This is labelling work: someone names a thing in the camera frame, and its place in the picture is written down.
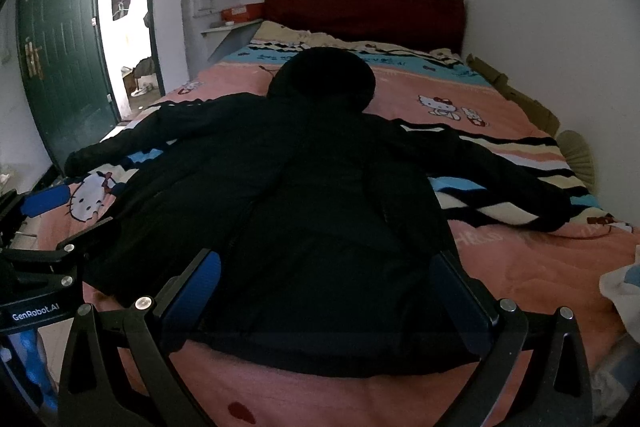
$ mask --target hello kitty blanket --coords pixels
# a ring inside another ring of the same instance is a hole
[[[431,132],[443,124],[572,195],[575,217],[554,233],[530,232],[504,224],[527,221],[513,209],[483,214],[470,197],[482,187],[461,178],[431,182],[449,213],[460,258],[472,277],[497,298],[512,298],[521,308],[552,313],[574,309],[591,367],[606,355],[624,326],[612,304],[598,291],[599,277],[633,263],[640,234],[614,223],[568,169],[550,137],[536,129],[520,108],[447,52],[423,54],[376,42],[347,43],[321,34],[293,32],[264,23],[251,44],[203,71],[163,102],[212,99],[235,92],[265,94],[279,67],[305,47],[332,45],[352,49],[372,67],[376,95],[367,109],[412,122],[407,132]],[[141,118],[152,112],[145,111]],[[70,186],[68,205],[44,215],[40,248],[96,222],[137,167],[161,154],[140,152],[117,166],[104,166]],[[588,224],[594,219],[603,224]],[[98,309],[117,307],[113,299],[86,287],[85,298]],[[494,410],[504,418],[526,368],[524,353]],[[142,383],[132,364],[130,378]],[[433,425],[471,375],[474,364],[442,375],[337,379],[298,375],[262,367],[187,342],[172,355],[183,380],[220,426],[428,426]]]

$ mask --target hooded jacket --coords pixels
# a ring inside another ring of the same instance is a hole
[[[73,153],[77,176],[178,141],[143,164],[106,213],[120,224],[85,280],[123,305],[155,295],[202,249],[222,277],[192,338],[252,362],[330,377],[425,374],[473,360],[428,283],[455,243],[428,175],[462,176],[567,220],[562,190],[453,130],[407,133],[363,114],[375,77],[312,48],[267,97],[166,104]]]

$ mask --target door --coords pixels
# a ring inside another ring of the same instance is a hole
[[[117,124],[95,0],[18,0],[18,49],[31,113],[55,165]]]

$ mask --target headboard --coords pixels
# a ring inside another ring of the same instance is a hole
[[[346,41],[462,50],[464,0],[264,0],[265,19]]]

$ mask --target jacket sleeve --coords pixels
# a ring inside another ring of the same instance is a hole
[[[569,195],[540,181],[489,149],[460,138],[452,128],[430,132],[407,132],[394,126],[392,147],[411,157],[430,176],[453,176],[471,180],[500,199],[539,217],[537,230],[557,230],[571,217]]]
[[[238,93],[202,102],[164,104],[135,127],[103,142],[72,152],[65,163],[66,176],[81,176],[104,164],[117,164],[125,156],[160,148],[171,140],[210,133],[261,96]]]

